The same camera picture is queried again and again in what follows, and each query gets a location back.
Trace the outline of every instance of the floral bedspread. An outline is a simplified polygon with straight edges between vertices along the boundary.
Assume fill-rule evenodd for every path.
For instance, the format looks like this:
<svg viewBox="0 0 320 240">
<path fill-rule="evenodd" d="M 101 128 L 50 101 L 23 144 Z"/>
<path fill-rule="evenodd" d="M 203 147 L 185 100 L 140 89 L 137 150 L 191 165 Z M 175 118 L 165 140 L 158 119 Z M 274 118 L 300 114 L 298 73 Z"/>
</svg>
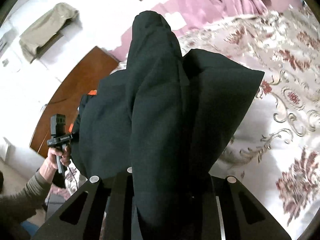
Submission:
<svg viewBox="0 0 320 240">
<path fill-rule="evenodd" d="M 178 38 L 183 55 L 205 49 L 265 72 L 210 174 L 240 179 L 293 240 L 320 207 L 319 31 L 305 7 L 233 17 Z"/>
</svg>

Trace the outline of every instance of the beige cloth cover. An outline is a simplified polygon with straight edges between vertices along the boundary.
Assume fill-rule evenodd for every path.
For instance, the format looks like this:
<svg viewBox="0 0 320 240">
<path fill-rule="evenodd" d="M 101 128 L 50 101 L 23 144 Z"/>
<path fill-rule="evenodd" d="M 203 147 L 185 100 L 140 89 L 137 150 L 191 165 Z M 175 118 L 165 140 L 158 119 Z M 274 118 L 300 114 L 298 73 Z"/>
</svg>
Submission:
<svg viewBox="0 0 320 240">
<path fill-rule="evenodd" d="M 78 11 L 67 3 L 58 3 L 50 11 L 42 15 L 20 36 L 19 44 L 26 60 L 31 63 L 39 56 L 43 47 L 67 20 L 75 20 Z"/>
</svg>

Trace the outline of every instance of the blue object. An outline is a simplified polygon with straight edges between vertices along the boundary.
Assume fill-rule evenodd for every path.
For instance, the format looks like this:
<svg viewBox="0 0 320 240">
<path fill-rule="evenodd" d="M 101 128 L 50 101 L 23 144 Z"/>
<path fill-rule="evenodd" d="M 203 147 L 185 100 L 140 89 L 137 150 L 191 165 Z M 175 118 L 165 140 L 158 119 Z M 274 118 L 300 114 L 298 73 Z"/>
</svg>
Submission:
<svg viewBox="0 0 320 240">
<path fill-rule="evenodd" d="M 22 227 L 29 233 L 30 236 L 34 236 L 39 227 L 29 221 L 21 223 Z"/>
</svg>

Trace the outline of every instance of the wooden headboard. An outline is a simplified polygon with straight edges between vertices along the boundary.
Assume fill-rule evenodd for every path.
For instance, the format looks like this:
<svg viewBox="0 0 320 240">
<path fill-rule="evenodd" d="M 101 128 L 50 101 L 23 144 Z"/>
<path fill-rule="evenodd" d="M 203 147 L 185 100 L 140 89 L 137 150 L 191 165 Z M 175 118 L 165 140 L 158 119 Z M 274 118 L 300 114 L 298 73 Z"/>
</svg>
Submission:
<svg viewBox="0 0 320 240">
<path fill-rule="evenodd" d="M 98 47 L 94 47 L 70 72 L 59 86 L 42 113 L 33 133 L 30 148 L 46 157 L 47 140 L 50 138 L 50 117 L 55 114 L 66 116 L 66 130 L 77 116 L 82 95 L 98 87 L 99 80 L 108 76 L 118 62 Z"/>
</svg>

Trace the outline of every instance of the wire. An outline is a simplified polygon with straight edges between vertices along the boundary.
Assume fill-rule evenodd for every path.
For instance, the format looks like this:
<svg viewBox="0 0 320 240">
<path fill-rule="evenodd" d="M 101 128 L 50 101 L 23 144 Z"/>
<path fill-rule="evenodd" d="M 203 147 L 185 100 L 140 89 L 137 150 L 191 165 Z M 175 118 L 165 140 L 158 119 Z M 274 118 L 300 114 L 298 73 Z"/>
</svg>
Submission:
<svg viewBox="0 0 320 240">
<path fill-rule="evenodd" d="M 69 168 L 69 171 L 71 172 L 71 174 L 72 174 L 73 178 L 75 179 L 76 186 L 77 186 L 77 190 L 78 190 L 79 188 L 78 188 L 78 183 L 77 183 L 76 177 L 73 175 L 73 173 L 72 173 L 72 171 L 71 171 L 71 169 L 70 169 L 69 165 L 68 165 L 68 168 Z"/>
</svg>

